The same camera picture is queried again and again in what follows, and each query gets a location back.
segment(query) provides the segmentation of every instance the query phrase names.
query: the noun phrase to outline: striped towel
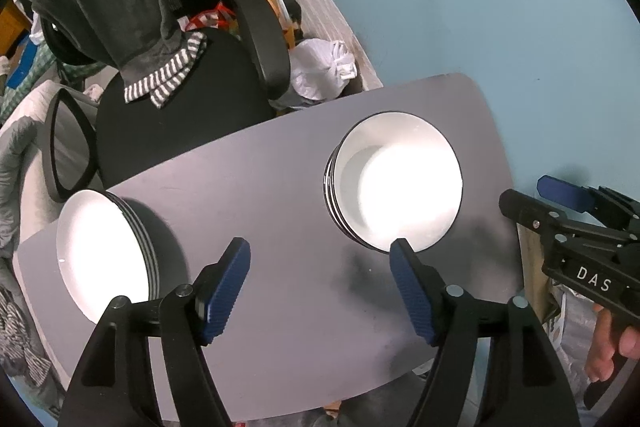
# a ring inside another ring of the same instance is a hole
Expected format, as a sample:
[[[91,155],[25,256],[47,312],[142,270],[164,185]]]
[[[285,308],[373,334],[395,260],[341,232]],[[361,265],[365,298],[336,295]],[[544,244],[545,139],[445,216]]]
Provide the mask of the striped towel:
[[[206,47],[207,37],[204,33],[191,33],[186,45],[164,66],[125,87],[124,101],[129,103],[151,93],[151,102],[160,109],[187,78]]]
[[[51,368],[51,362],[33,349],[18,306],[0,290],[0,362],[15,375],[24,374],[41,386]]]

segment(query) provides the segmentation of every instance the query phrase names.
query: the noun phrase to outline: yellow object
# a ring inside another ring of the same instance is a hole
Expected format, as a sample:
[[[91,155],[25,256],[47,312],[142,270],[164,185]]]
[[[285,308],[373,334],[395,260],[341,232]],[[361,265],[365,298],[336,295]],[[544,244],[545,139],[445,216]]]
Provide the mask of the yellow object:
[[[282,21],[284,20],[284,17],[282,16],[282,13],[280,12],[280,7],[278,6],[278,0],[267,0],[268,3],[271,5],[271,9],[273,9],[273,12],[276,14],[276,17],[278,18],[278,21],[280,22],[280,26],[283,25]],[[282,28],[282,32],[284,33],[284,39],[285,42],[287,43],[287,49],[288,50],[292,50],[293,48],[296,47],[296,37],[294,35],[294,29],[292,25],[288,25],[287,28],[283,27]]]
[[[522,254],[522,271],[524,275],[524,295],[530,302],[533,311],[543,321],[549,309],[548,281],[542,271],[545,254],[540,243],[540,236],[518,225],[520,252]]]
[[[18,10],[13,1],[9,1],[0,12],[0,55],[6,52],[14,44],[24,30],[31,28],[31,22]]]

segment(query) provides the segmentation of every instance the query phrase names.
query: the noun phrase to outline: blue gripper pad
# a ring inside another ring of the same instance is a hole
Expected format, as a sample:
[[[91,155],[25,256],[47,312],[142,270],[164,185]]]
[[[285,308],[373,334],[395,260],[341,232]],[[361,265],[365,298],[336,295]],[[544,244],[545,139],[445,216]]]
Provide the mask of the blue gripper pad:
[[[542,176],[538,180],[538,194],[545,200],[566,206],[576,212],[591,212],[595,208],[595,200],[584,187],[578,187],[554,178]]]
[[[424,338],[428,344],[433,345],[437,335],[433,327],[434,310],[431,301],[422,289],[398,241],[391,244],[389,265],[411,323],[414,325],[415,333]]]
[[[242,284],[249,273],[251,265],[249,243],[244,239],[238,239],[232,241],[231,245],[236,248],[236,251],[232,254],[231,261],[222,274],[218,287],[205,304],[202,337],[206,344],[212,343],[213,339],[225,330],[231,310],[236,304]]]

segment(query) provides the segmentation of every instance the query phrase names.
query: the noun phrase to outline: green plaid fabric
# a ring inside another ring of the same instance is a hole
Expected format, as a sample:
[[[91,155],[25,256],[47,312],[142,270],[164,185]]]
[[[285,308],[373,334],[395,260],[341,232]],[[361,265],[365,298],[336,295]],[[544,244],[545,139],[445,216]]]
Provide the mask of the green plaid fabric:
[[[24,77],[24,80],[20,83],[20,86],[15,89],[11,89],[10,87],[6,88],[4,98],[2,99],[2,108],[0,108],[0,125],[4,125],[4,122],[8,120],[15,108],[18,107],[20,102],[24,100],[24,97],[31,92],[35,83],[47,72],[47,70],[49,70],[50,67],[55,65],[55,63],[55,55],[49,49],[47,43],[43,42],[38,46],[31,69],[29,70],[29,73],[27,73],[27,76]],[[79,81],[84,80],[88,76],[99,73],[104,69],[104,64],[101,64],[100,62],[89,64],[88,66],[70,66],[69,64],[60,64],[62,70],[64,70],[64,73],[66,74],[66,79],[71,84],[75,82],[79,83]]]

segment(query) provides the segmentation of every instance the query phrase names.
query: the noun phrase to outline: light blue wall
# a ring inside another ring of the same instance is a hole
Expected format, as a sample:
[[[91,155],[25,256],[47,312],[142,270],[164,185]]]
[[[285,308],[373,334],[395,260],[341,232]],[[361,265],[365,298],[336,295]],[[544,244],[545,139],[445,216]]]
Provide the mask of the light blue wall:
[[[516,188],[551,172],[640,199],[640,25],[625,0],[335,2],[384,84],[478,82]]]

